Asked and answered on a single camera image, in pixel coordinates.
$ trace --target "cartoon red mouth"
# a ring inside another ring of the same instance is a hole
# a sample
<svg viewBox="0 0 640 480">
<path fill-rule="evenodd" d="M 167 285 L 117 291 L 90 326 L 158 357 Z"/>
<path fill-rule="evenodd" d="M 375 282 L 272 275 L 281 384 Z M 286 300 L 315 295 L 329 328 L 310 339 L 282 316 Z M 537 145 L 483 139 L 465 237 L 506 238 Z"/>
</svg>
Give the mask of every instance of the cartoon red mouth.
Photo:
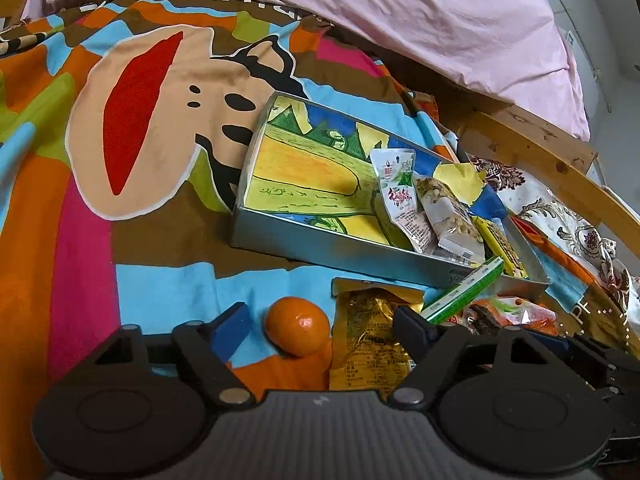
<svg viewBox="0 0 640 480">
<path fill-rule="evenodd" d="M 122 192 L 138 158 L 160 87 L 183 37 L 177 32 L 129 61 L 104 106 L 102 149 L 115 196 Z"/>
</svg>

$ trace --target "yellow snack package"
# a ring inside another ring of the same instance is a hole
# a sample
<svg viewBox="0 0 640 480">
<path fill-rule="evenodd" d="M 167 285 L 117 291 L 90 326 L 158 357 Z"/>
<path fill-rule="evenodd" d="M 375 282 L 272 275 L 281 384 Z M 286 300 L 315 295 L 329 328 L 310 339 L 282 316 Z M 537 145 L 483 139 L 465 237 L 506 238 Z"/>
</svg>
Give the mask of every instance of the yellow snack package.
<svg viewBox="0 0 640 480">
<path fill-rule="evenodd" d="M 490 220 L 485 220 L 479 216 L 472 216 L 471 219 L 493 254 L 501 256 L 504 260 L 504 272 L 516 278 L 528 278 L 529 273 L 498 226 Z"/>
<path fill-rule="evenodd" d="M 423 291 L 335 278 L 332 292 L 336 306 L 329 389 L 375 389 L 386 398 L 414 367 L 392 334 L 393 313 L 399 305 L 420 312 Z"/>
</svg>

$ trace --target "orange fruit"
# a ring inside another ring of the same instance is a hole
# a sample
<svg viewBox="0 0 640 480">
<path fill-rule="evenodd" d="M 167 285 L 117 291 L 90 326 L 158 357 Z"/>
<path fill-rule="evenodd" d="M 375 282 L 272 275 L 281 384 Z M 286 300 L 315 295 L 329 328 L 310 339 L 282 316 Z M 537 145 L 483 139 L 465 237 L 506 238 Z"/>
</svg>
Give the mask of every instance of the orange fruit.
<svg viewBox="0 0 640 480">
<path fill-rule="evenodd" d="M 298 357 L 319 351 L 330 330 L 328 317 L 317 305 L 293 296 L 272 304 L 264 318 L 264 331 L 271 342 Z"/>
</svg>

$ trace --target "metal screw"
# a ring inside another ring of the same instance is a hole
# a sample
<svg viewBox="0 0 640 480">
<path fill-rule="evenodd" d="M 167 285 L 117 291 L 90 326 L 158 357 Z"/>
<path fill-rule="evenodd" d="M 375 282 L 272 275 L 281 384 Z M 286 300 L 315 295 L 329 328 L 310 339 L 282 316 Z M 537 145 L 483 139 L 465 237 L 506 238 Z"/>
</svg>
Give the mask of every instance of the metal screw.
<svg viewBox="0 0 640 480">
<path fill-rule="evenodd" d="M 400 404 L 418 404 L 424 399 L 424 393 L 417 388 L 398 388 L 394 391 L 394 400 Z"/>
<path fill-rule="evenodd" d="M 225 404 L 244 404 L 251 399 L 251 394 L 244 388 L 227 388 L 218 396 Z"/>
</svg>

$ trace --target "gray gripper base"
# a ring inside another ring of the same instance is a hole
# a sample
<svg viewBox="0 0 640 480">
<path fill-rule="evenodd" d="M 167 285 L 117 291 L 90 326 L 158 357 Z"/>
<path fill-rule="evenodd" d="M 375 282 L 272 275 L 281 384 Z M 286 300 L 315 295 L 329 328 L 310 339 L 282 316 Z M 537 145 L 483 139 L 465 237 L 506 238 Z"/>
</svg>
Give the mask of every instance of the gray gripper base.
<svg viewBox="0 0 640 480">
<path fill-rule="evenodd" d="M 72 478 L 54 473 L 49 480 Z M 192 455 L 145 480 L 507 478 L 515 477 L 457 455 L 425 416 L 393 410 L 365 391 L 271 392 L 252 410 L 220 416 Z M 598 478 L 585 470 L 562 480 Z"/>
</svg>

